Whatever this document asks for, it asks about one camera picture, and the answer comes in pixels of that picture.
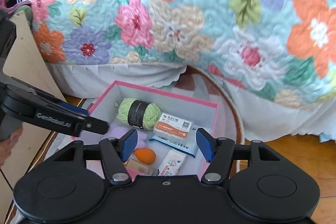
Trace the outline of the person's left hand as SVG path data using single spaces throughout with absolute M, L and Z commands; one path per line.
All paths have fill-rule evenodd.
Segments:
M 0 142 L 0 167 L 3 166 L 6 159 L 11 155 L 11 151 L 17 144 L 23 131 L 23 126 L 17 128 L 10 137 Z

